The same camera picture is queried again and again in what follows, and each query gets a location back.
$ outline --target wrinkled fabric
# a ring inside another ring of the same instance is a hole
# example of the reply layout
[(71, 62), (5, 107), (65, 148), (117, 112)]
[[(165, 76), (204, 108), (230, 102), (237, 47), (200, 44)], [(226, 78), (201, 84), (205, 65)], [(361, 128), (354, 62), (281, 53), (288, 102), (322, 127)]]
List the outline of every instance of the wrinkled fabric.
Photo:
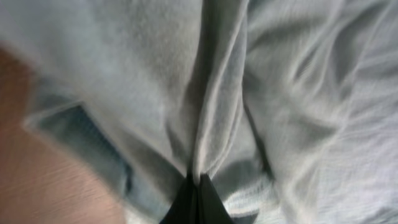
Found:
[(132, 223), (158, 223), (191, 172), (242, 223), (397, 223), (397, 11), (0, 0), (0, 41), (36, 71), (27, 127), (87, 162)]

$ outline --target light blue cloth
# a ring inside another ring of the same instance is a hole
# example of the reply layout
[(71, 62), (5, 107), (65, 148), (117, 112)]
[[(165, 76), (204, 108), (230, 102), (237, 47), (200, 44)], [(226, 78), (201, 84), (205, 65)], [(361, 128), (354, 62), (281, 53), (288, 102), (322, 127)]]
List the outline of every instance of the light blue cloth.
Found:
[(27, 126), (141, 223), (187, 172), (254, 223), (398, 223), (398, 1), (0, 0)]

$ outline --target light blue fabric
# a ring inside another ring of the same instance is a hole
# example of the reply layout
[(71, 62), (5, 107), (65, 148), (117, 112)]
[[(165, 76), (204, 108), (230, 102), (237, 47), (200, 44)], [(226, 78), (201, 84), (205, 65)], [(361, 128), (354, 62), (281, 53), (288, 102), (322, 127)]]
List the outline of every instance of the light blue fabric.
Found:
[(398, 222), (398, 2), (0, 0), (26, 124), (142, 223), (187, 172), (255, 223)]

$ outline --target wooden surface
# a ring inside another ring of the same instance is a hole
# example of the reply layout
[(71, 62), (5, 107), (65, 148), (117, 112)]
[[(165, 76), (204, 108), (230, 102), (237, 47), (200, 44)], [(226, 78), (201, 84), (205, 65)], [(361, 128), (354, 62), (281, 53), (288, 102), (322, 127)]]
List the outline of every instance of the wooden surface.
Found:
[(122, 224), (85, 166), (21, 128), (29, 69), (0, 50), (0, 224)]

